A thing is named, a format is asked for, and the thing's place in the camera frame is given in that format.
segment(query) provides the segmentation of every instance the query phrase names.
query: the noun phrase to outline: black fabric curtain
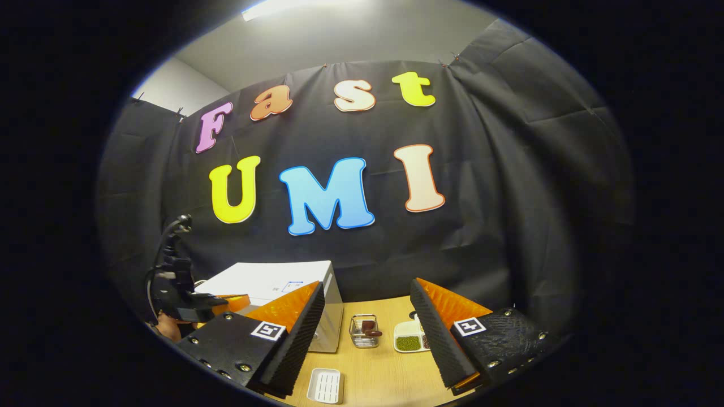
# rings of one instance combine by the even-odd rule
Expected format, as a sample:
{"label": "black fabric curtain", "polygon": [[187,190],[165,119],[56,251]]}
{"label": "black fabric curtain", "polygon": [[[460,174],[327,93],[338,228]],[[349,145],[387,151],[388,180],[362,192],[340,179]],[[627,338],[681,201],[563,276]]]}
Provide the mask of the black fabric curtain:
{"label": "black fabric curtain", "polygon": [[[429,107],[411,106],[391,78],[429,78]],[[366,80],[376,105],[340,112],[333,88]],[[258,122],[254,99],[290,88],[292,106]],[[195,152],[201,115],[227,102],[213,148]],[[443,285],[491,309],[515,304],[546,329],[566,333],[581,306],[605,297],[633,217],[623,137],[605,103],[561,58],[496,21],[449,66],[425,62],[348,62],[292,72],[179,116],[129,104],[111,135],[99,183],[98,218],[111,276],[139,313],[142,278],[159,234],[191,214],[181,249],[207,279],[232,264],[332,260],[344,301],[409,294],[412,278]],[[392,152],[428,144],[445,205],[405,209],[408,184]],[[241,201],[236,163],[260,156],[256,207],[237,224],[211,208],[209,172],[233,168],[229,203]],[[292,236],[279,174],[305,166],[325,186],[334,163],[366,160],[368,227]],[[339,216],[336,209],[334,218]]]}

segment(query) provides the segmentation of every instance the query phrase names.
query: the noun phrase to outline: orange letter a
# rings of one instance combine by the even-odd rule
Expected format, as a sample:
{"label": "orange letter a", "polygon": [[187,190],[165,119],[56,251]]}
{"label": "orange letter a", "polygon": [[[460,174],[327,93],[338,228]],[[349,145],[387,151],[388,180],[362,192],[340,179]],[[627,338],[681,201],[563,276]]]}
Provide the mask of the orange letter a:
{"label": "orange letter a", "polygon": [[254,120],[261,120],[270,114],[279,114],[292,106],[292,99],[289,98],[289,86],[278,85],[261,92],[254,99],[254,106],[249,117]]}

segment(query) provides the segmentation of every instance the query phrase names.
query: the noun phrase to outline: yellow letter u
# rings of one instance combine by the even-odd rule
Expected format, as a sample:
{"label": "yellow letter u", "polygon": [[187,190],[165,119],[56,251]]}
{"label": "yellow letter u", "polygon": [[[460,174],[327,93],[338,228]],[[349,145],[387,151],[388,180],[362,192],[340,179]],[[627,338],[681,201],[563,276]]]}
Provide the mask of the yellow letter u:
{"label": "yellow letter u", "polygon": [[229,205],[227,178],[231,174],[230,165],[214,168],[209,173],[211,180],[211,205],[214,214],[223,223],[239,223],[248,219],[256,206],[256,171],[261,162],[259,156],[250,156],[240,160],[236,167],[241,171],[241,203]]}

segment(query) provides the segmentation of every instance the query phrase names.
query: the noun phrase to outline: green beans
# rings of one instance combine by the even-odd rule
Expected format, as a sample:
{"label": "green beans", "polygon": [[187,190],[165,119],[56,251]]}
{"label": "green beans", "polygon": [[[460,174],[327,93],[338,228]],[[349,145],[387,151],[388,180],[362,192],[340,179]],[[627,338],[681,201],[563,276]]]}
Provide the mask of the green beans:
{"label": "green beans", "polygon": [[417,351],[420,348],[420,337],[418,336],[400,336],[395,341],[397,349],[401,351]]}

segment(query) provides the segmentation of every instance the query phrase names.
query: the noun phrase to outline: metal basket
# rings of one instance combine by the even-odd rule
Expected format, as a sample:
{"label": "metal basket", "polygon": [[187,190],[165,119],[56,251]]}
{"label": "metal basket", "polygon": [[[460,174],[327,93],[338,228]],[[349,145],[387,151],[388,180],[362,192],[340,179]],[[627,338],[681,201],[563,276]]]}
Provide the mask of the metal basket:
{"label": "metal basket", "polygon": [[379,345],[379,337],[367,336],[362,332],[362,323],[365,321],[373,321],[373,330],[379,331],[377,325],[377,317],[374,314],[355,314],[352,315],[350,321],[350,336],[352,337],[352,343],[357,348],[376,348]]}

